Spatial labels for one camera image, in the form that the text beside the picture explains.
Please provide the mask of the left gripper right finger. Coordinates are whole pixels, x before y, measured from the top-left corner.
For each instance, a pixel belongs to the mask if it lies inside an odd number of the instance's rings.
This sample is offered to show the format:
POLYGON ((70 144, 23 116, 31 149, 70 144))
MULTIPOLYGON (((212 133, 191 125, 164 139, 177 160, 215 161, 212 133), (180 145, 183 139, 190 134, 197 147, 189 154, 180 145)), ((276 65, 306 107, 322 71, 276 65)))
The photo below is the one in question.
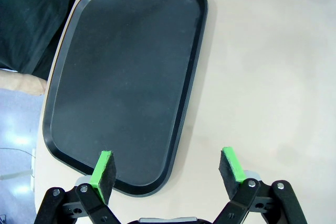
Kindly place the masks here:
POLYGON ((266 224, 308 224, 288 181, 267 185, 247 177, 232 147, 223 147, 220 154, 219 172, 229 202, 214 224, 243 224, 250 212, 260 213, 266 224))

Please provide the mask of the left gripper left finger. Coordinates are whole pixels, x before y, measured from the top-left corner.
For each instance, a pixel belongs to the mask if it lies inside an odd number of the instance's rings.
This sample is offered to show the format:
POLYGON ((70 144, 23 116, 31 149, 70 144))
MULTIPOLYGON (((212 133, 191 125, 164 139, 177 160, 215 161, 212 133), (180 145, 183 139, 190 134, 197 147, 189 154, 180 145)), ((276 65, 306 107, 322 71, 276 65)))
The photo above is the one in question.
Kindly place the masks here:
POLYGON ((92 224, 121 224, 108 207, 115 178, 113 152, 102 151, 87 183, 70 191, 60 187, 46 191, 34 224, 75 224, 82 217, 89 217, 92 224))

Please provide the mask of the person torso in black t-shirt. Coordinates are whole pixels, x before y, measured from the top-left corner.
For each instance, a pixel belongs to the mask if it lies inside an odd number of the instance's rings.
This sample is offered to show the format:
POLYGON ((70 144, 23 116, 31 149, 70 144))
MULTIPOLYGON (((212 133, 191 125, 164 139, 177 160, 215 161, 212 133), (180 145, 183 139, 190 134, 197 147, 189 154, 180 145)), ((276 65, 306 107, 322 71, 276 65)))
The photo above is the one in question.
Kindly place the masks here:
POLYGON ((0 69, 48 79, 75 0, 0 0, 0 69))

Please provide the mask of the person's right hand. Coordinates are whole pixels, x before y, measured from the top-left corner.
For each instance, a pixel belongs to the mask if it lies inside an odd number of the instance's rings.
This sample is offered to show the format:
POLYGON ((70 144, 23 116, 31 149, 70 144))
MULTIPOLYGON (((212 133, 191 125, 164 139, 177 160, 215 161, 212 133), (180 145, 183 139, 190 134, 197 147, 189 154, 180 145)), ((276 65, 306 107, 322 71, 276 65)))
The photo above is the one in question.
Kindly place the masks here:
POLYGON ((30 95, 43 95, 47 81, 30 74, 0 69, 0 89, 19 91, 30 95))

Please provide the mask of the black plastic serving tray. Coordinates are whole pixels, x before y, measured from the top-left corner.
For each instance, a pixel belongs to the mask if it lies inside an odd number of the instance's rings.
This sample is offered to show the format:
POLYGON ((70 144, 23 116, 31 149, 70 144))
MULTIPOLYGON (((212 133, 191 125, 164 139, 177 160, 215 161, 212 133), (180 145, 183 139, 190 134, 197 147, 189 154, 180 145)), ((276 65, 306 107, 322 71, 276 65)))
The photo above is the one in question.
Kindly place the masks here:
POLYGON ((160 190, 176 157, 207 11, 207 0, 80 0, 46 100, 51 155, 90 175, 100 153, 112 151, 116 190, 160 190))

